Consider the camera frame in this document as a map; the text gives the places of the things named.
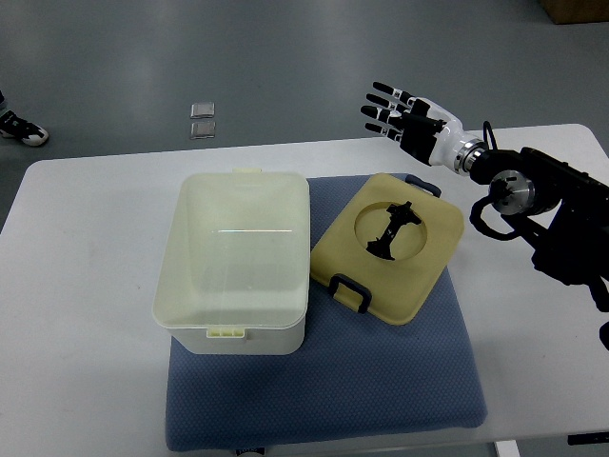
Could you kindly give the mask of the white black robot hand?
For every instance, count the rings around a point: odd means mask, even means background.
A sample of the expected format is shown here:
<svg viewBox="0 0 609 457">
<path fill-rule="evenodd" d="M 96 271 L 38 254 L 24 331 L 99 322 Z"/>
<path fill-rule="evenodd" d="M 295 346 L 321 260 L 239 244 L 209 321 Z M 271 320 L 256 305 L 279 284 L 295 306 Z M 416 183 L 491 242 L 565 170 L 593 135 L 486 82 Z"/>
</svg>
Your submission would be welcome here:
<svg viewBox="0 0 609 457">
<path fill-rule="evenodd" d="M 365 128 L 397 142 L 419 162 L 457 171 L 464 151 L 479 143 L 455 115 L 434 102 L 382 82 L 372 87 L 369 103 L 361 107 L 371 119 Z"/>
</svg>

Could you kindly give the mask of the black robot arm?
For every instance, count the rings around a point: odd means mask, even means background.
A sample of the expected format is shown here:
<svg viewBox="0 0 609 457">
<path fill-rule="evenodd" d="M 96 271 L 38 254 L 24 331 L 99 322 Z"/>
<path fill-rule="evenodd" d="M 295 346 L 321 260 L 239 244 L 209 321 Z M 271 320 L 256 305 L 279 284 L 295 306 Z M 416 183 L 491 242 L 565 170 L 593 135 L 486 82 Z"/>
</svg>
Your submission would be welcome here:
<svg viewBox="0 0 609 457">
<path fill-rule="evenodd" d="M 534 269 L 566 286 L 586 285 L 597 309 L 608 310 L 608 187 L 568 163 L 528 147 L 499 149 L 489 122 L 482 148 L 463 169 L 488 187 L 469 220 L 483 235 L 521 238 Z"/>
</svg>

